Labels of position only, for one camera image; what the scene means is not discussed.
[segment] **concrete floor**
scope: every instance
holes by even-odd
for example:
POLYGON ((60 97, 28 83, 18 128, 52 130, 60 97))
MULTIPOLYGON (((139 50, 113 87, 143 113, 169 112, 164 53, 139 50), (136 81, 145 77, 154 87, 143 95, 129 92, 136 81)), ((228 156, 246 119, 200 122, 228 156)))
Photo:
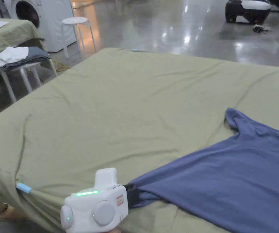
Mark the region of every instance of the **concrete floor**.
MULTIPOLYGON (((101 0, 91 4, 89 0, 73 5, 75 16, 90 20, 98 50, 120 47, 279 66, 279 13, 270 13, 265 21, 273 31, 257 34, 252 30, 253 25, 226 23, 227 1, 101 0)), ((91 56, 94 49, 89 28, 81 29, 87 56, 91 56)), ((69 46, 69 54, 69 59, 62 51, 50 55, 70 67, 85 59, 76 44, 69 46)), ((46 81, 53 78, 44 68, 39 69, 39 74, 46 81)), ((9 78, 18 98, 25 96, 27 91, 19 74, 11 73, 9 78)), ((2 86, 0 111, 10 105, 7 90, 2 86)))

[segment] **washing machine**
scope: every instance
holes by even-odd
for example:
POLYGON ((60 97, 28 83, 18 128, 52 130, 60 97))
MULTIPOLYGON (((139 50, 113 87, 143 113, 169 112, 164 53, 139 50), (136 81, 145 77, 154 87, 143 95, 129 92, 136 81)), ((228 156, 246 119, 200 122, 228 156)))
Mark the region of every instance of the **washing machine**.
MULTIPOLYGON (((63 19, 73 17, 70 0, 4 0, 10 17, 31 21, 45 38, 49 52, 63 49, 61 24, 63 19)), ((72 27, 65 32, 67 45, 76 42, 72 27)))

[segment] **blue t-shirt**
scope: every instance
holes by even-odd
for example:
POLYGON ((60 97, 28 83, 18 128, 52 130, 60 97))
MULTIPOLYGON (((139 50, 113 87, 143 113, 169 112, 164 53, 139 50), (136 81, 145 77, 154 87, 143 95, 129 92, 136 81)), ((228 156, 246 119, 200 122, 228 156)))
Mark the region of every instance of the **blue t-shirt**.
POLYGON ((279 131, 228 108, 237 133, 131 181, 140 203, 168 202, 230 232, 279 233, 279 131))

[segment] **mattress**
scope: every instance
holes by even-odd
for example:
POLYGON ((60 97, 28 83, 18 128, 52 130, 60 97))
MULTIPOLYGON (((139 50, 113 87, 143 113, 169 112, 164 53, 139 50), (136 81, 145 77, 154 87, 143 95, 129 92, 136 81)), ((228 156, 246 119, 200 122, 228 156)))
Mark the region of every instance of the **mattress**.
MULTIPOLYGON (((279 130, 279 68, 103 49, 0 113, 0 200, 57 231, 64 198, 92 187, 98 169, 115 167, 126 184, 225 140, 228 107, 279 130)), ((119 228, 226 232, 160 201, 119 228)))
MULTIPOLYGON (((40 39, 44 41, 44 38, 30 21, 16 19, 0 19, 0 21, 9 22, 0 28, 0 52, 7 47, 16 47, 29 40, 40 39)), ((43 42, 41 42, 41 46, 46 50, 43 42)))

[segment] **green bed sheet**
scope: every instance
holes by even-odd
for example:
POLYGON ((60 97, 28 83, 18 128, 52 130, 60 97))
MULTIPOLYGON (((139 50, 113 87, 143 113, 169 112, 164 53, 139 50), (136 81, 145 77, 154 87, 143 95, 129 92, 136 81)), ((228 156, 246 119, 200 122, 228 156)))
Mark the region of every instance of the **green bed sheet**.
MULTIPOLYGON (((279 130, 279 68, 103 49, 0 113, 0 200, 57 231, 64 198, 93 186, 98 169, 115 167, 126 184, 227 139, 228 107, 279 130)), ((164 202, 119 228, 225 232, 164 202)))
POLYGON ((42 48, 46 50, 43 43, 44 38, 32 22, 17 19, 0 19, 0 21, 9 22, 0 28, 0 52, 7 47, 16 47, 33 39, 39 39, 42 48))

